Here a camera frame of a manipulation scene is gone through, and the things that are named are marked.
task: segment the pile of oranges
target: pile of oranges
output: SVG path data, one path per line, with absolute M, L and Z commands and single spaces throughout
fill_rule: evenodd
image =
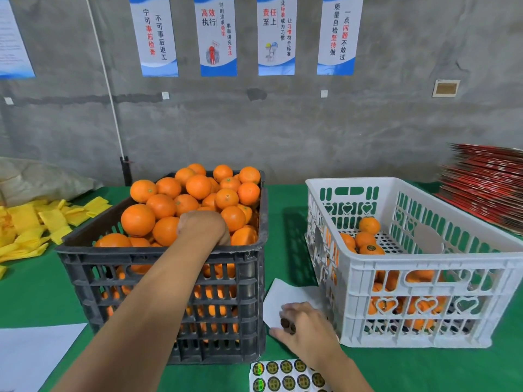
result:
M 158 182 L 138 180 L 131 186 L 130 194 L 137 204 L 129 206 L 121 216 L 121 225 L 127 235 L 108 234 L 101 237 L 95 247 L 149 247 L 170 246 L 178 237 L 177 229 L 180 216 L 193 210 L 218 212 L 223 217 L 232 245 L 249 245 L 258 241 L 259 200 L 261 181 L 260 172 L 251 166 L 243 168 L 234 175 L 227 165 L 219 165 L 213 170 L 213 177 L 206 176 L 205 168 L 200 164 L 191 164 L 176 172 L 174 177 L 164 177 Z M 132 265 L 131 270 L 144 275 L 151 265 Z M 222 279 L 223 266 L 213 266 L 214 275 Z M 117 267 L 119 279 L 125 279 L 123 267 Z M 211 277 L 209 264 L 202 269 L 205 278 Z M 226 274 L 229 278 L 236 277 L 234 264 L 226 264 Z M 121 287 L 124 295 L 131 292 L 128 286 Z M 212 286 L 206 286 L 207 298 L 225 298 L 225 286 L 217 286 L 217 297 L 213 297 Z M 236 297 L 236 286 L 229 288 L 229 296 Z M 200 298 L 201 286 L 194 287 L 194 297 Z M 120 299 L 116 288 L 111 288 L 114 299 Z M 102 298 L 109 298 L 108 292 L 102 293 Z M 203 307 L 199 305 L 198 314 L 203 316 Z M 214 316 L 216 308 L 208 307 L 210 316 Z M 219 312 L 226 315 L 226 307 L 220 305 Z M 232 315 L 238 315 L 238 309 L 232 307 Z M 110 306 L 107 313 L 111 316 L 114 309 Z M 187 307 L 187 315 L 192 315 L 193 310 Z M 206 324 L 200 324 L 202 331 L 206 331 Z M 232 324 L 232 330 L 238 332 L 238 324 Z M 216 332 L 217 324 L 211 324 L 211 329 Z
M 385 251 L 376 243 L 375 237 L 380 228 L 380 223 L 374 217 L 364 217 L 359 223 L 360 232 L 354 238 L 343 232 L 340 232 L 340 235 L 347 249 L 353 253 L 359 253 L 360 255 L 384 255 Z M 435 273 L 435 270 L 411 271 L 405 277 L 405 281 L 409 283 L 432 282 Z M 400 271 L 398 270 L 392 270 L 388 273 L 384 270 L 376 271 L 372 291 L 381 292 L 385 289 L 386 292 L 393 292 L 396 290 L 399 276 Z M 442 273 L 439 279 L 440 281 L 443 280 Z M 408 315 L 417 313 L 440 314 L 447 301 L 445 296 L 423 297 L 422 299 L 420 297 L 396 297 L 396 299 L 397 304 L 392 296 L 371 297 L 368 314 L 375 315 L 389 311 L 393 311 L 395 314 L 402 314 L 404 307 L 407 307 L 406 313 Z M 407 319 L 404 323 L 405 327 L 412 327 L 415 330 L 429 329 L 433 325 L 433 319 Z

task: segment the plastic crate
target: plastic crate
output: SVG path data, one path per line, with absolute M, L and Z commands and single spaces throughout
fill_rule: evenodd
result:
M 207 176 L 212 176 L 212 171 L 207 171 Z M 258 242 L 249 246 L 223 246 L 213 250 L 206 261 L 210 277 L 206 278 L 200 272 L 187 304 L 189 311 L 184 314 L 168 364 L 252 363 L 265 351 L 262 311 L 268 202 L 263 172 L 261 179 Z M 131 197 L 127 198 L 74 230 L 56 248 L 95 333 L 107 322 L 108 308 L 109 311 L 115 310 L 122 302 L 107 292 L 116 290 L 119 297 L 125 298 L 125 292 L 132 290 L 141 278 L 141 275 L 131 270 L 131 265 L 153 264 L 166 250 L 161 247 L 93 247 L 93 243 L 103 235 L 123 233 L 121 215 L 135 203 Z M 215 264 L 222 265 L 223 278 L 217 277 Z M 227 275 L 227 264 L 234 264 L 234 278 Z M 116 276 L 118 266 L 124 270 L 124 280 Z M 214 306 L 214 311 L 211 307 L 214 315 L 209 313 L 210 306 Z
M 306 183 L 305 237 L 343 345 L 487 348 L 492 344 L 492 333 L 523 277 L 523 241 L 400 179 Z M 343 243 L 339 232 L 354 237 L 366 216 L 381 223 L 376 240 L 384 256 L 359 255 Z M 407 281 L 415 270 L 435 273 L 431 282 Z M 373 291 L 380 278 L 382 290 Z M 388 282 L 392 291 L 387 290 Z

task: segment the black plastic crate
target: black plastic crate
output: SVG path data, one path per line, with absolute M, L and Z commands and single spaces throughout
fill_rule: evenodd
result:
M 206 261 L 208 266 L 204 266 L 210 276 L 205 277 L 203 269 L 198 276 L 168 364 L 252 363 L 265 351 L 264 246 L 268 238 L 268 198 L 265 175 L 260 173 L 258 242 L 222 246 L 211 253 Z M 212 177 L 212 171 L 207 171 L 207 176 Z M 65 236 L 63 244 L 56 248 L 95 333 L 107 322 L 109 311 L 116 310 L 126 293 L 140 281 L 142 276 L 134 273 L 131 266 L 153 264 L 167 249 L 93 246 L 103 235 L 124 233 L 121 215 L 135 203 L 131 197 L 125 199 Z M 218 264 L 222 266 L 222 278 L 216 273 Z M 227 264 L 234 264 L 235 277 L 229 278 Z M 118 277 L 122 272 L 124 279 Z

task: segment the black post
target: black post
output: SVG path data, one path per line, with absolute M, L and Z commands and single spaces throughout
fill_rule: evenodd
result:
M 130 187 L 132 184 L 132 174 L 129 158 L 127 156 L 125 158 L 120 157 L 120 163 L 122 164 L 123 181 L 127 187 Z

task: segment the white pipe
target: white pipe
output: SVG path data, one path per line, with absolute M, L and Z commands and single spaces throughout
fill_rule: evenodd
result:
M 116 110 L 114 109 L 114 102 L 112 101 L 112 92 L 111 86 L 109 85 L 109 78 L 107 77 L 107 69 L 105 68 L 104 56 L 101 52 L 100 41 L 98 40 L 98 32 L 96 31 L 95 20 L 93 19 L 93 12 L 91 11 L 91 5 L 89 0 L 85 0 L 87 3 L 87 9 L 89 10 L 89 18 L 91 19 L 91 24 L 93 25 L 93 31 L 95 32 L 96 46 L 98 47 L 98 53 L 100 54 L 101 68 L 104 71 L 105 84 L 107 85 L 107 91 L 109 92 L 109 101 L 111 102 L 112 117 L 114 118 L 114 127 L 116 128 L 116 136 L 118 137 L 118 145 L 120 146 L 120 153 L 122 159 L 125 159 L 123 154 L 122 138 L 120 136 L 120 128 L 118 126 L 118 119 L 116 118 Z

